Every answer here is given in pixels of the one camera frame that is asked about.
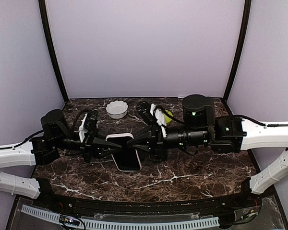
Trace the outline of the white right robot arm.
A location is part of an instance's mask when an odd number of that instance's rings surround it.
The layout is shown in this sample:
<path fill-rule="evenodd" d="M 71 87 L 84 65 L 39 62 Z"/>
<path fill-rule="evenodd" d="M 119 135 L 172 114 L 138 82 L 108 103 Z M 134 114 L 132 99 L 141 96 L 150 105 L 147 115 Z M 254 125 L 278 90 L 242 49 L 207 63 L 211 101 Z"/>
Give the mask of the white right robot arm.
<path fill-rule="evenodd" d="M 267 188 L 288 175 L 288 121 L 259 122 L 244 115 L 215 116 L 211 97 L 193 94 L 182 100 L 183 120 L 177 127 L 166 125 L 162 106 L 141 101 L 138 114 L 147 126 L 127 142 L 129 148 L 148 152 L 154 160 L 165 160 L 168 149 L 188 152 L 188 147 L 209 147 L 234 153 L 257 148 L 282 148 L 283 152 L 262 172 L 245 179 L 235 203 L 245 208 Z"/>

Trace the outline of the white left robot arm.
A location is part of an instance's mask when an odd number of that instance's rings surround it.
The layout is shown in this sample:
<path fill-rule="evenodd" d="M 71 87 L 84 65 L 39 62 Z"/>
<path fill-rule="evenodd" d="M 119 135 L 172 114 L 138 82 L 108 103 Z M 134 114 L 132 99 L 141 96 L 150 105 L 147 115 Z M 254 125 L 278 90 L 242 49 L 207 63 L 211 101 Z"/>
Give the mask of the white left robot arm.
<path fill-rule="evenodd" d="M 106 141 L 97 128 L 97 111 L 84 110 L 86 117 L 79 133 L 70 128 L 61 109 L 41 118 L 42 130 L 11 146 L 0 146 L 0 169 L 13 166 L 48 165 L 60 157 L 59 150 L 73 150 L 85 162 L 103 158 L 122 150 L 122 146 Z M 48 209 L 58 205 L 47 179 L 23 178 L 0 172 L 0 191 L 39 199 Z"/>

